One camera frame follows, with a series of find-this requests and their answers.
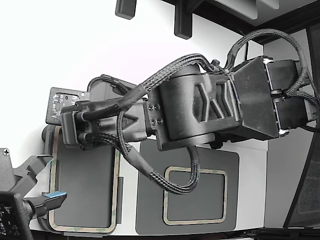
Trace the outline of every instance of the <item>black mount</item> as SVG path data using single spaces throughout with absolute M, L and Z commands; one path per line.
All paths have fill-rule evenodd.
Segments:
M 204 0 L 178 0 L 174 11 L 174 35 L 182 39 L 192 37 L 193 12 Z
M 124 19 L 132 19 L 136 14 L 137 0 L 117 0 L 115 15 Z
M 174 35 L 182 39 L 192 37 L 193 12 L 204 0 L 177 0 L 174 13 Z M 132 19 L 136 14 L 137 0 L 117 0 L 115 15 Z

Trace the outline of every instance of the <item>gray plastic part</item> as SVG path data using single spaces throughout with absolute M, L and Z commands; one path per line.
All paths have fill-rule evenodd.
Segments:
M 122 223 L 122 201 L 123 201 L 123 195 L 124 195 L 124 177 L 119 176 L 118 177 L 118 191 L 117 191 L 117 197 L 116 197 L 116 220 L 115 222 L 117 224 Z
M 42 140 L 44 141 L 44 154 L 52 155 L 54 141 L 55 126 L 47 125 L 42 132 Z
M 0 191 L 1 192 L 9 191 L 16 184 L 10 155 L 5 156 L 3 154 L 5 149 L 7 148 L 0 148 Z
M 53 159 L 50 155 L 30 156 L 17 170 L 21 174 L 20 180 L 10 189 L 11 192 L 19 193 L 23 198 L 38 182 L 36 176 Z
M 221 223 L 208 224 L 165 224 L 163 219 L 164 191 L 139 173 L 136 211 L 136 232 L 139 235 L 185 235 L 234 230 L 237 222 L 239 155 L 235 152 L 201 147 L 198 147 L 197 150 L 201 169 L 226 172 L 225 220 Z M 162 175 L 170 166 L 190 167 L 190 157 L 185 148 L 158 152 L 157 142 L 148 139 L 141 143 L 140 153 Z M 190 177 L 190 174 L 186 172 L 172 172 L 171 174 L 170 179 L 178 184 L 186 184 Z M 193 192 L 184 195 L 169 194 L 169 220 L 206 220 L 221 217 L 223 186 L 221 176 L 201 173 L 199 183 Z
M 132 83 L 122 81 L 120 79 L 118 79 L 118 81 L 131 89 L 133 89 L 136 86 Z M 97 80 L 91 86 L 91 94 L 92 94 L 91 100 L 93 102 L 97 102 L 97 101 L 103 101 L 107 99 L 116 99 L 121 97 L 121 95 L 115 92 L 115 88 L 111 86 L 112 85 L 109 82 Z

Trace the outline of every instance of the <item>tan border outline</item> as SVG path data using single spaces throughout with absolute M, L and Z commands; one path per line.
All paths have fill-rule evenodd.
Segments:
M 171 171 L 180 171 L 180 172 L 191 172 L 190 167 L 180 167 L 180 166 L 170 166 L 165 171 L 165 178 L 169 180 L 169 173 Z M 223 215 L 219 219 L 210 219 L 210 220 L 177 220 L 171 221 L 168 219 L 168 200 L 169 193 L 164 191 L 163 199 L 163 221 L 167 225 L 194 225 L 194 224 L 217 224 L 222 223 L 226 219 L 227 215 L 227 191 L 228 191 L 228 176 L 227 173 L 223 170 L 213 170 L 213 169 L 200 169 L 201 174 L 221 174 L 224 176 L 224 199 L 223 199 Z
M 52 156 L 53 161 L 51 163 L 51 174 L 50 174 L 50 193 L 55 191 L 56 185 L 56 170 L 57 170 L 57 151 L 58 151 L 58 139 L 61 127 L 56 126 L 54 129 L 54 140 Z M 119 177 L 119 164 L 120 164 L 120 153 L 118 150 L 115 151 L 114 159 L 114 172 L 113 172 L 113 192 L 112 192 L 112 215 L 111 225 L 107 228 L 96 228 L 96 227 L 71 227 L 71 226 L 58 226 L 55 224 L 55 211 L 49 212 L 49 224 L 50 226 L 59 232 L 77 232 L 77 233 L 110 233 L 116 228 L 116 213 L 117 213 L 117 190 L 118 190 L 118 177 Z

